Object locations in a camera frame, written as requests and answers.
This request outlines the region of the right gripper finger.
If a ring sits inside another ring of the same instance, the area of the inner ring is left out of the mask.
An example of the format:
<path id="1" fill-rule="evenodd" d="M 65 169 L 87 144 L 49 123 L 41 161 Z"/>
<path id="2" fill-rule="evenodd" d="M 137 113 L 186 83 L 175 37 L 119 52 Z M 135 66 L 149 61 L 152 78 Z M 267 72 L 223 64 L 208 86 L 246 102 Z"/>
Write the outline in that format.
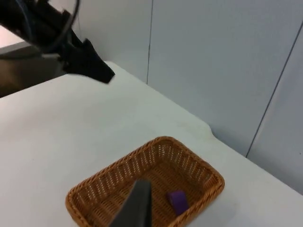
<path id="1" fill-rule="evenodd" d="M 151 209 L 151 183 L 147 180 L 137 180 L 110 225 L 112 227 L 151 227 Z"/>

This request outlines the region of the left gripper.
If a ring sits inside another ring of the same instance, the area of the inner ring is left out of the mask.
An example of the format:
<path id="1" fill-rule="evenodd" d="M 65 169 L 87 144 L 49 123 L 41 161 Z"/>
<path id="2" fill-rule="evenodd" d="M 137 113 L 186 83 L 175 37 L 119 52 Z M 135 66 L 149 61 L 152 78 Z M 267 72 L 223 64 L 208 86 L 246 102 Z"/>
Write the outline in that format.
<path id="1" fill-rule="evenodd" d="M 58 61 L 67 74 L 78 74 L 109 84 L 114 71 L 100 58 L 90 40 L 81 41 L 73 30 L 67 34 Z"/>

